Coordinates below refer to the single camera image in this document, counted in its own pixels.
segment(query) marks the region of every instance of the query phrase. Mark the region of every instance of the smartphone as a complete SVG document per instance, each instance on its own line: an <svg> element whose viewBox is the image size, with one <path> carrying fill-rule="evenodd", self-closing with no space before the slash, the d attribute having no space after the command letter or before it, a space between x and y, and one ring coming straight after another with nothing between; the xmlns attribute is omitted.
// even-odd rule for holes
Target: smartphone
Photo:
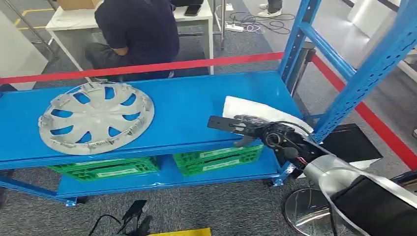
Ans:
<svg viewBox="0 0 417 236"><path fill-rule="evenodd" d="M196 16L200 11L201 5L189 5L184 16Z"/></svg>

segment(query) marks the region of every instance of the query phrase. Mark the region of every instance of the metal pole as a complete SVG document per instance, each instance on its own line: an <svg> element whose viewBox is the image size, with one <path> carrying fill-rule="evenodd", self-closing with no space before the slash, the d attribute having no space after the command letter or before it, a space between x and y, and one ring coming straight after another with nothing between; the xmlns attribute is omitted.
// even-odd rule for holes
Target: metal pole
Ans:
<svg viewBox="0 0 417 236"><path fill-rule="evenodd" d="M28 29L33 33L33 35L35 35L38 39L39 39L39 41L41 41L41 43L55 56L55 57L58 57L56 54L55 54L55 52L54 52L54 50L51 48L51 46L50 45L48 45L44 40L43 40L43 38L39 35L39 33L32 27L32 25L31 24L29 24L29 22L22 16L22 14L20 14L20 12L19 12L19 10L14 6L14 5L12 5L12 3L9 1L9 0L3 0L3 2L8 6L8 7L10 7L10 9L12 9L15 13L16 13L16 15L28 26Z"/></svg>
<svg viewBox="0 0 417 236"><path fill-rule="evenodd" d="M52 0L47 0L48 2L49 2L49 4L51 5L51 7L55 10L55 11L57 11L57 7L55 6L55 4L53 3L53 1Z"/></svg>
<svg viewBox="0 0 417 236"><path fill-rule="evenodd" d="M224 49L224 32L226 28L226 0L222 0L222 29L221 29L221 38L220 38L220 45L221 49Z"/></svg>
<svg viewBox="0 0 417 236"><path fill-rule="evenodd" d="M288 77L285 85L291 96L294 96L302 76L304 75L307 64L311 62L311 57L316 53L315 46L312 42L304 42L303 47L300 50L297 61L294 65L293 71Z"/></svg>
<svg viewBox="0 0 417 236"><path fill-rule="evenodd" d="M211 12L212 12L212 13L213 13L213 15L214 15L214 14L216 13L216 8L217 8L217 5L216 5L216 4L217 4L217 3L216 3L216 0L213 0L213 1L212 1L212 3L213 3L213 4L212 4L211 6L212 6L213 8L211 9Z"/></svg>

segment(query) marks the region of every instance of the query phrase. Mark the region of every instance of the lower shelf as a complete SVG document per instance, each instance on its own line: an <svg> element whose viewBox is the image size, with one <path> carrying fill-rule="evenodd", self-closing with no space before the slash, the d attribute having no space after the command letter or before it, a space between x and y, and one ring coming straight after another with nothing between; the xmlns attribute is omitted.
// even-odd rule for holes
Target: lower shelf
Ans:
<svg viewBox="0 0 417 236"><path fill-rule="evenodd" d="M250 179L277 177L280 169L273 151L264 148L258 161L238 165L200 175L183 177L171 155L159 157L160 171L139 176L125 176L110 179L80 182L62 176L57 195L59 197L80 197L97 194L119 193L186 185L232 182Z"/></svg>

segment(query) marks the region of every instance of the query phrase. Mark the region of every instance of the stanchion base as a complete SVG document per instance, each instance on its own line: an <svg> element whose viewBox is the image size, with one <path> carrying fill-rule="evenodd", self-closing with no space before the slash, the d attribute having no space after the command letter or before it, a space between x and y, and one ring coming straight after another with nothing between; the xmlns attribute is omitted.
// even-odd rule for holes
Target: stanchion base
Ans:
<svg viewBox="0 0 417 236"><path fill-rule="evenodd" d="M320 190L306 188L292 193L285 202L284 216L298 232L306 236L333 236L328 203ZM338 235L349 235L336 223Z"/></svg>

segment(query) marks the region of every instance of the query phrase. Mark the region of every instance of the sneaker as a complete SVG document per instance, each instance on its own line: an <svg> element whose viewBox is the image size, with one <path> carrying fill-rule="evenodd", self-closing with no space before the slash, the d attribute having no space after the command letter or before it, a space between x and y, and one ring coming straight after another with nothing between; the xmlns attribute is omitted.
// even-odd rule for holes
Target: sneaker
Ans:
<svg viewBox="0 0 417 236"><path fill-rule="evenodd" d="M262 10L268 9L268 3L260 4L259 8L262 9Z"/></svg>
<svg viewBox="0 0 417 236"><path fill-rule="evenodd" d="M90 77L92 82L108 82L109 79L105 76L100 76L100 77Z"/></svg>
<svg viewBox="0 0 417 236"><path fill-rule="evenodd" d="M275 16L279 16L281 14L282 14L281 10L279 10L277 12L274 12L274 13L270 13L270 12L268 12L268 10L264 10L264 11L259 12L258 16L259 17L275 17Z"/></svg>
<svg viewBox="0 0 417 236"><path fill-rule="evenodd" d="M168 79L173 78L174 76L175 76L175 72L171 70L170 74L168 75Z"/></svg>

